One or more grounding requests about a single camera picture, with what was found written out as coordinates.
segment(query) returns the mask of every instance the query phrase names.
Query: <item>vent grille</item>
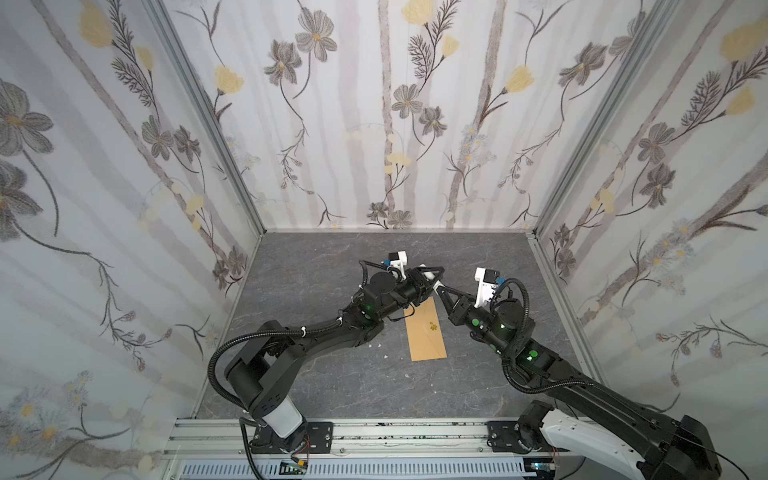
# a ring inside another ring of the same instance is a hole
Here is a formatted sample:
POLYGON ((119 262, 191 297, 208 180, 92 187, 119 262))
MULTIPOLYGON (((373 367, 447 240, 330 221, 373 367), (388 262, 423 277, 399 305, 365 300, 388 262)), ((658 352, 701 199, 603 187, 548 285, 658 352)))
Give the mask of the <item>vent grille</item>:
MULTIPOLYGON (((305 475, 278 475, 280 460, 256 460, 264 478, 514 478, 535 477, 523 459, 509 458, 315 458, 305 475)), ((251 480, 245 460, 187 460, 180 480, 251 480)))

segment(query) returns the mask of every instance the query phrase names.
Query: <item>gray marble floor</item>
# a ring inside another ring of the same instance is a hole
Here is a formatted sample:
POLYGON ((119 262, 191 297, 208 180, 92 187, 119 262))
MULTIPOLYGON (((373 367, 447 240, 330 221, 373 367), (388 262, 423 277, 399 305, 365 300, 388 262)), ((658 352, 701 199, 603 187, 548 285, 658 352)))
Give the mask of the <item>gray marble floor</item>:
MULTIPOLYGON (((475 291, 475 268, 522 280, 531 296, 534 338, 577 365, 574 351, 522 233, 268 233, 261 243, 227 339, 269 319, 294 326, 333 318, 357 285, 359 259, 405 250, 409 265, 444 266, 444 283, 475 291)), ((517 416, 533 400, 510 387, 490 349, 438 315, 448 358, 411 362, 406 325, 386 323, 369 345, 311 360, 290 396, 307 418, 517 416)), ((222 357, 219 375, 232 354, 222 357)), ((208 386, 199 419, 242 410, 208 386)))

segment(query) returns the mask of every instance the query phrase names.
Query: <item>kraft paper envelope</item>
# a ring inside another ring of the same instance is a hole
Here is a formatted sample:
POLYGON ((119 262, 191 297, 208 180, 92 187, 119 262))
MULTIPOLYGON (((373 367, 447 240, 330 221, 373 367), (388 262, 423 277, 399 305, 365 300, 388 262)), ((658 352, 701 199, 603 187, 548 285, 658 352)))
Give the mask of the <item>kraft paper envelope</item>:
POLYGON ((406 318, 406 331, 412 362, 447 357, 433 297, 419 305, 413 316, 406 318))

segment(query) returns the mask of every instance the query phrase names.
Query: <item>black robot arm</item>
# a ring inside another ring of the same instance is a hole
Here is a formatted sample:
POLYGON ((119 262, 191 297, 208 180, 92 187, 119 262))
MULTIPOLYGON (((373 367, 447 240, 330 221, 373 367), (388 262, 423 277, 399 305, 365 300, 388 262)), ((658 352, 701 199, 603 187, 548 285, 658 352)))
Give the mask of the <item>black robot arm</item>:
MULTIPOLYGON (((385 267, 364 261, 361 265, 363 284, 334 322, 287 329, 272 320, 252 334, 253 338, 243 339, 245 345, 224 370, 235 396, 217 381, 215 365, 221 353, 237 343, 229 341, 211 357, 208 378, 214 389, 247 410, 254 419, 265 419, 278 434, 277 441, 284 450, 293 450, 301 444, 304 422, 295 429, 281 432, 278 425, 273 425, 270 414, 281 406, 287 407, 283 403, 301 366, 333 350, 369 342, 384 329, 386 317, 409 305, 416 307, 429 298, 433 285, 444 272, 441 266, 419 266, 405 270, 403 277, 398 270, 390 268, 368 279, 368 266, 382 270, 385 267), (267 356, 275 357, 271 365, 267 356)), ((277 421, 283 424, 284 418, 277 421)))
MULTIPOLYGON (((640 454, 635 468, 653 480, 714 480, 721 468, 707 428, 684 415, 681 421, 624 398, 595 382, 531 338, 535 321, 524 313, 528 294, 520 284, 524 302, 512 298, 489 308, 475 307, 469 293, 438 285, 435 291, 454 325, 465 325, 470 337, 486 343, 502 360, 510 385, 528 394, 545 393, 602 425, 640 454)), ((546 445, 542 427, 553 408, 534 401, 518 419, 518 453, 546 445)))
MULTIPOLYGON (((626 399, 589 379, 556 352, 532 339, 535 321, 528 317, 528 294, 519 280, 509 279, 492 289, 487 302, 442 284, 442 267, 406 270, 403 266, 394 269, 365 261, 361 265, 360 289, 331 323, 286 328, 270 321, 255 333, 224 343, 210 359, 208 378, 214 389, 254 419, 269 424, 276 434, 273 443, 283 451, 294 451, 306 438, 306 420, 288 398, 301 365, 332 350, 369 342, 383 330, 388 316, 409 305, 418 306, 434 291, 454 325, 467 326, 471 338, 493 349, 511 386, 528 394, 545 393, 567 403, 626 442, 630 452, 637 453, 638 460, 625 473, 653 480, 720 477, 720 464, 709 433, 701 423, 687 415, 677 421, 626 399), (368 266, 386 271, 368 279, 368 266), (502 290, 513 283, 521 290, 522 302, 512 296, 511 290, 507 298, 499 300, 502 290), (239 343, 245 345, 225 369, 227 381, 236 394, 233 395, 217 381, 215 366, 223 352, 239 343), (275 358, 272 363, 267 360, 269 356, 275 358)), ((498 277, 493 270, 486 270, 486 282, 495 280, 489 280, 489 275, 498 277)), ((518 419, 518 441, 512 451, 527 453, 546 446, 548 438, 554 438, 548 436, 548 422, 557 412, 549 404, 534 401, 518 419)))

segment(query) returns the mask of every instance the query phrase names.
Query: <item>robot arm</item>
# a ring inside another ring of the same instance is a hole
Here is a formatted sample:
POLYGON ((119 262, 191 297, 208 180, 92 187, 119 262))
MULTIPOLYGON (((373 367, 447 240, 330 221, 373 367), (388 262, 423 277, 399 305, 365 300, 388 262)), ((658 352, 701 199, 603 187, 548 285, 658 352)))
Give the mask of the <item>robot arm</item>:
POLYGON ((301 365, 315 356, 345 346, 367 343, 384 328, 384 320, 408 305, 418 306, 437 293, 449 320, 467 326, 469 335, 493 348, 502 370, 517 390, 546 395, 567 403, 596 423, 584 422, 534 401, 518 419, 513 442, 499 451, 528 453, 551 445, 584 455, 629 478, 676 480, 717 479, 720 464, 706 427, 684 416, 681 421, 654 412, 589 379, 556 352, 531 338, 535 321, 528 317, 528 294, 519 280, 498 280, 494 270, 478 275, 478 295, 444 285, 442 267, 406 269, 405 252, 390 254, 389 263, 361 261, 363 282, 332 326, 286 329, 277 321, 265 323, 250 336, 222 345, 212 356, 209 380, 221 395, 263 419, 275 432, 276 446, 298 449, 306 438, 306 420, 288 398, 301 365), (380 268, 368 279, 367 267, 380 268), (517 284, 522 302, 511 290, 517 284), (488 290, 488 285, 497 287, 488 290), (224 350, 246 342, 225 369, 237 397, 216 380, 215 363, 224 350), (271 364, 265 356, 276 357, 271 364))

